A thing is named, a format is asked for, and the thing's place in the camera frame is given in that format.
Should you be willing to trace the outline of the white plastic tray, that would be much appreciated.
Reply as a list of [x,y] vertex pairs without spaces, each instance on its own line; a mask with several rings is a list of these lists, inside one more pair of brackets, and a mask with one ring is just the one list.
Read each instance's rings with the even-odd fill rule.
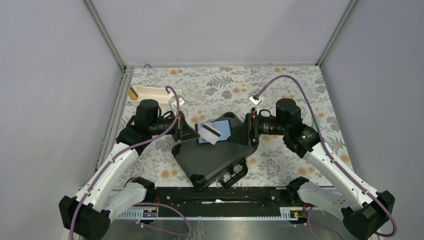
[[149,87],[134,85],[135,90],[138,92],[137,100],[130,100],[127,94],[127,100],[137,107],[142,100],[152,99],[158,102],[158,106],[164,110],[171,110],[168,101],[174,97],[172,92],[168,93],[164,87]]

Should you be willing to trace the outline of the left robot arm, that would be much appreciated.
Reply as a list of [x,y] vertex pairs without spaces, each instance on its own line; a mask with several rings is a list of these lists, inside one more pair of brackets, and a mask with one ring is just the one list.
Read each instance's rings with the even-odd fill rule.
[[69,238],[77,234],[87,240],[100,240],[110,224],[132,206],[158,207],[155,184],[145,178],[135,177],[116,194],[111,194],[115,183],[124,171],[139,158],[151,142],[170,135],[181,142],[198,137],[190,127],[181,105],[182,96],[169,100],[172,108],[162,113],[154,99],[142,100],[126,126],[120,131],[112,150],[88,183],[75,196],[64,196],[59,202],[63,226],[70,231]]

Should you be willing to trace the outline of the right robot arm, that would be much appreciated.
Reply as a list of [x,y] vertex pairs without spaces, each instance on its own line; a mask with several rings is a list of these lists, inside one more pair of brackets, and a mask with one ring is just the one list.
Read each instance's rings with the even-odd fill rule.
[[303,123],[301,109],[293,99],[278,100],[275,110],[275,116],[262,116],[252,108],[228,141],[253,146],[261,135],[282,136],[291,152],[310,163],[338,191],[331,192],[298,177],[286,187],[287,201],[293,206],[311,204],[332,214],[358,240],[377,234],[390,219],[395,197],[387,190],[378,191],[341,163],[320,133]]

